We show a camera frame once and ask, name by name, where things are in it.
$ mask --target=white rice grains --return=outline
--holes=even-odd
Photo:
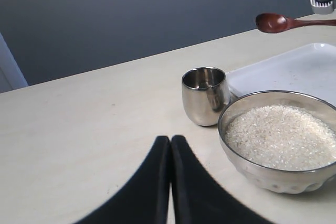
[[[228,126],[227,144],[242,157],[280,170],[311,170],[336,161],[336,135],[297,107],[252,109]]]

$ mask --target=table surface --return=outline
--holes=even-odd
[[[303,19],[317,18],[336,14]],[[124,185],[156,136],[182,134],[209,173],[266,218],[334,223],[335,184],[305,195],[250,184],[228,161],[217,129],[187,118],[180,81],[195,67],[231,71],[312,42],[335,44],[335,29],[252,30],[1,94],[1,222],[74,222]]]

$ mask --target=metal bowl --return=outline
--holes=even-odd
[[[267,105],[290,105],[304,109],[336,131],[336,108],[319,98],[278,90],[245,95],[229,104],[218,120],[222,148],[236,169],[255,185],[277,193],[299,194],[304,191],[314,191],[326,181],[332,180],[336,175],[336,162],[314,170],[278,170],[253,163],[230,148],[224,138],[228,125],[237,116],[255,107]]]

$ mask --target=metal cup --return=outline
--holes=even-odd
[[[223,108],[230,103],[230,92],[223,71],[201,67],[182,77],[183,108],[188,118],[200,126],[218,122]]]

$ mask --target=wooden spoon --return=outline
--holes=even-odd
[[[336,26],[336,19],[330,20],[297,20],[275,13],[262,13],[256,17],[257,28],[269,34],[276,34],[302,26]]]

